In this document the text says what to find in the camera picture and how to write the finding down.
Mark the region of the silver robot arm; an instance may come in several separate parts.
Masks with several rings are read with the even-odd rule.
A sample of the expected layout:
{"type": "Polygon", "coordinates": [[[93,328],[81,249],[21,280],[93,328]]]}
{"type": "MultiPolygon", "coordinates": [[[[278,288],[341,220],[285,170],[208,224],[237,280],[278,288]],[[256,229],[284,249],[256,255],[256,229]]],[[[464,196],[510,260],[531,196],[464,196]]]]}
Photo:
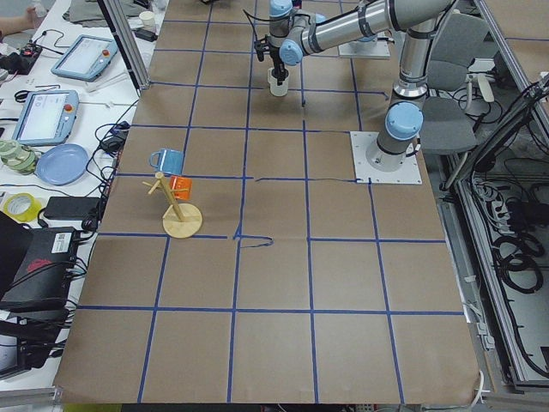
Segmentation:
{"type": "Polygon", "coordinates": [[[270,56],[271,90],[287,82],[289,66],[300,65],[307,56],[323,56],[334,50],[343,58],[389,57],[387,32],[409,33],[425,52],[437,25],[453,7],[451,1],[361,1],[337,15],[324,16],[314,1],[302,9],[300,1],[272,1],[269,4],[269,33],[254,38],[254,50],[262,61],[270,56]]]}
{"type": "Polygon", "coordinates": [[[361,39],[357,39],[357,42],[360,42],[360,43],[376,43],[376,42],[379,42],[379,41],[389,42],[389,43],[392,43],[392,44],[395,43],[395,40],[394,40],[393,37],[386,36],[382,33],[378,33],[378,34],[374,34],[374,35],[369,36],[369,37],[363,37],[361,39]]]}

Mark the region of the person's hand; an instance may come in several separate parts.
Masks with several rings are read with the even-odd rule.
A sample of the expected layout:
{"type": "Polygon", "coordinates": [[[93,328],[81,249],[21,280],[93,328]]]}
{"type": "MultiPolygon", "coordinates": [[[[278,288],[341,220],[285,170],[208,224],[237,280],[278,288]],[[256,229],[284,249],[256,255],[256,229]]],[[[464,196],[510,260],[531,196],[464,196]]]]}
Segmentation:
{"type": "Polygon", "coordinates": [[[42,3],[33,3],[19,16],[1,17],[1,37],[38,28],[45,19],[47,11],[42,3]]]}

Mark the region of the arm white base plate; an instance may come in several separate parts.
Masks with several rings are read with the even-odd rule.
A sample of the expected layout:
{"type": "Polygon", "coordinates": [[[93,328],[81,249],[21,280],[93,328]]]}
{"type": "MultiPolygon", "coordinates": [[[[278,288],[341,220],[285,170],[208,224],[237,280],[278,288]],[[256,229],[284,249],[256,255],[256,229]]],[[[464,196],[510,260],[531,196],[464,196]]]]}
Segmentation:
{"type": "Polygon", "coordinates": [[[412,143],[403,154],[384,153],[377,132],[350,131],[355,180],[362,184],[421,185],[419,163],[412,143]]]}
{"type": "Polygon", "coordinates": [[[389,42],[360,43],[355,41],[338,46],[341,58],[390,59],[389,42]]]}

